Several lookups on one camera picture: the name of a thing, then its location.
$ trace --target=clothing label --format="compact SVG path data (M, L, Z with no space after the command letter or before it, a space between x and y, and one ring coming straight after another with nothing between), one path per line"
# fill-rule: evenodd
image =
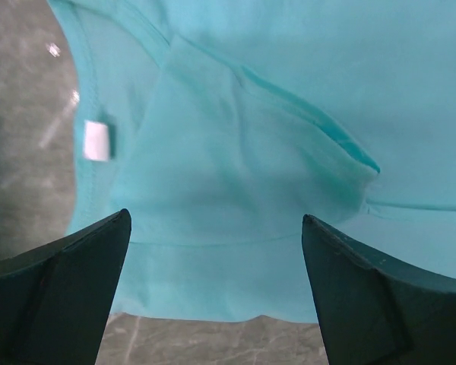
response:
M108 161L110 158L108 126L87 120L84 127L84 158L92 161Z

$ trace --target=gray floor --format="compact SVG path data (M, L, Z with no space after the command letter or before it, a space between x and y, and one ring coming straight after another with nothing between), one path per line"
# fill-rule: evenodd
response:
M45 0L0 0L0 259L62 235L74 204L74 66ZM316 325L112 316L97 364L327 364Z

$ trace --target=turquoise cloth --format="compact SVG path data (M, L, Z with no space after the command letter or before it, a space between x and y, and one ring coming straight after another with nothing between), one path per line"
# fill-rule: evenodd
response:
M317 322L304 214L456 278L456 1L50 4L81 96L69 231L132 215L113 312Z

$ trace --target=marble surface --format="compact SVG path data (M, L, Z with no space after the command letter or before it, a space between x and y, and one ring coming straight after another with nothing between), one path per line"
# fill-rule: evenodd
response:
M59 238L74 205L77 81L46 0L0 0L0 259ZM316 325L111 316L97 365L328 364Z

